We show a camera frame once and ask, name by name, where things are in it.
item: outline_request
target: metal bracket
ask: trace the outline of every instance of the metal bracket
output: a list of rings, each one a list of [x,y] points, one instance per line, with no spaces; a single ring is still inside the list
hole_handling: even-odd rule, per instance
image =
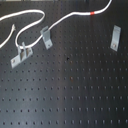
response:
[[[46,26],[45,28],[43,28],[40,31],[42,37],[43,37],[43,41],[45,44],[46,49],[49,49],[53,46],[52,41],[50,39],[50,30],[48,29],[48,26]]]
[[[12,68],[15,68],[17,65],[22,63],[24,60],[26,60],[28,57],[30,57],[33,54],[32,48],[25,48],[24,42],[22,43],[23,46],[23,52],[20,49],[20,46],[18,46],[18,55],[11,59],[11,66]]]
[[[113,29],[112,42],[110,45],[110,48],[113,49],[114,51],[118,50],[120,33],[121,33],[121,28],[115,25]]]

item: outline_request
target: black breadboard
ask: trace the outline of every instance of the black breadboard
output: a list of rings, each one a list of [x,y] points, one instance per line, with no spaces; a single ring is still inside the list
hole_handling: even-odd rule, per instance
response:
[[[40,9],[45,20],[19,38],[34,42],[45,26],[64,15],[104,8],[108,0],[1,2],[0,17]],[[18,54],[15,37],[24,26],[41,18],[24,14],[0,22],[0,128],[128,128],[128,1],[113,0],[102,14],[72,16],[51,30],[53,47],[43,40],[34,54],[11,68]],[[114,25],[121,27],[118,51],[110,49]]]

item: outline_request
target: wire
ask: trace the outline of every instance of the wire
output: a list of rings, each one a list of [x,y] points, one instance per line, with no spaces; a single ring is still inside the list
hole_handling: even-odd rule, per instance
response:
[[[9,39],[11,38],[11,36],[12,36],[12,34],[13,34],[13,32],[14,32],[15,30],[16,30],[16,29],[15,29],[15,25],[13,24],[9,36],[7,37],[7,39],[6,39],[2,44],[0,44],[0,48],[2,48],[2,47],[9,41]]]
[[[94,12],[72,12],[69,13],[68,15],[62,17],[60,20],[58,20],[57,22],[55,22],[50,28],[49,30],[51,30],[54,26],[56,26],[57,24],[59,24],[61,21],[63,21],[64,19],[73,16],[73,15],[80,15],[80,16],[89,16],[89,15],[94,15],[94,14],[100,14],[102,12],[104,12],[111,4],[112,0],[109,1],[109,3],[107,4],[107,6],[101,10],[98,11],[94,11]]]
[[[22,28],[22,29],[18,32],[18,34],[16,35],[16,39],[15,39],[16,47],[20,46],[20,45],[18,45],[18,43],[17,43],[17,40],[18,40],[18,37],[20,36],[20,34],[21,34],[22,32],[24,32],[25,30],[31,28],[32,26],[35,26],[35,25],[41,23],[41,22],[43,21],[44,17],[45,17],[45,13],[44,13],[43,11],[41,11],[41,10],[32,9],[32,10],[25,10],[25,11],[21,11],[21,12],[12,13],[12,14],[9,14],[9,15],[6,15],[6,16],[3,16],[3,17],[0,18],[0,21],[2,21],[2,20],[4,20],[4,19],[10,18],[10,17],[19,16],[19,15],[26,14],[26,13],[40,13],[40,14],[42,14],[43,16],[42,16],[41,19],[39,19],[39,20],[37,20],[37,21],[35,21],[35,22],[33,22],[33,23],[31,23],[31,24],[25,26],[24,28]],[[26,47],[26,48],[33,47],[35,44],[37,44],[37,43],[39,42],[40,39],[41,39],[41,36],[40,36],[34,43],[32,43],[32,44],[30,44],[30,45],[28,45],[28,46],[25,46],[25,47]]]
[[[80,15],[80,16],[89,16],[89,15],[94,15],[94,14],[100,14],[102,12],[104,12],[105,10],[107,10],[107,8],[110,6],[112,0],[110,0],[108,2],[108,4],[106,5],[105,8],[101,9],[101,10],[98,10],[98,11],[94,11],[94,12],[72,12],[72,13],[69,13],[68,15],[62,17],[60,20],[58,20],[57,22],[55,22],[53,25],[51,25],[51,27],[49,28],[49,30],[51,30],[53,27],[55,27],[57,24],[59,24],[61,21],[63,21],[64,19],[70,17],[70,16],[73,16],[73,15]],[[22,15],[22,14],[26,14],[26,13],[40,13],[40,14],[43,14],[42,18],[40,20],[37,20],[27,26],[25,26],[24,28],[22,28],[18,34],[16,35],[16,38],[15,38],[15,44],[16,44],[16,47],[20,46],[18,43],[17,43],[17,40],[18,40],[18,37],[20,36],[20,34],[22,32],[24,32],[25,30],[29,29],[30,27],[32,26],[35,26],[39,23],[41,23],[45,17],[45,13],[41,10],[25,10],[25,11],[21,11],[21,12],[17,12],[17,13],[12,13],[12,14],[9,14],[9,15],[6,15],[6,16],[3,16],[0,18],[0,21],[4,20],[4,19],[7,19],[7,18],[10,18],[10,17],[14,17],[14,16],[18,16],[18,15]],[[7,43],[7,41],[10,39],[10,37],[12,36],[12,32],[13,30],[11,30],[11,33],[9,35],[9,37],[1,44],[2,45],[5,45]],[[34,45],[36,45],[40,39],[42,38],[42,35],[33,43],[31,43],[30,45],[27,45],[25,46],[25,48],[30,48],[30,47],[33,47]]]

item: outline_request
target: table surface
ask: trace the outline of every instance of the table surface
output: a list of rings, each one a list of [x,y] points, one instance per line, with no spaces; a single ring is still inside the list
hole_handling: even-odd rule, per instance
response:
[[[94,11],[108,0],[72,2],[2,2],[0,17],[41,9],[45,20],[19,38],[31,44],[40,30],[72,11]],[[0,128],[127,128],[128,127],[128,1],[113,0],[104,13],[72,16],[51,30],[53,47],[43,40],[34,54],[12,69],[15,37],[40,14],[25,14],[0,22]],[[114,25],[121,27],[118,51],[110,49]]]

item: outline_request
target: metal plate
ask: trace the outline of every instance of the metal plate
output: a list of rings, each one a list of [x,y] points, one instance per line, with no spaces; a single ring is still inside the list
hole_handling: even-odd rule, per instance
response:
[[[32,8],[46,13],[42,24],[20,36],[18,43],[28,45],[62,16],[98,10],[107,2],[8,2],[0,4],[0,16]],[[26,14],[0,22],[0,42],[13,23],[17,30],[0,50],[0,128],[127,128],[127,5],[127,0],[113,0],[102,14],[66,19],[51,30],[51,49],[40,40],[33,56],[13,70],[16,34],[41,16]],[[116,53],[110,49],[115,24],[122,29]]]

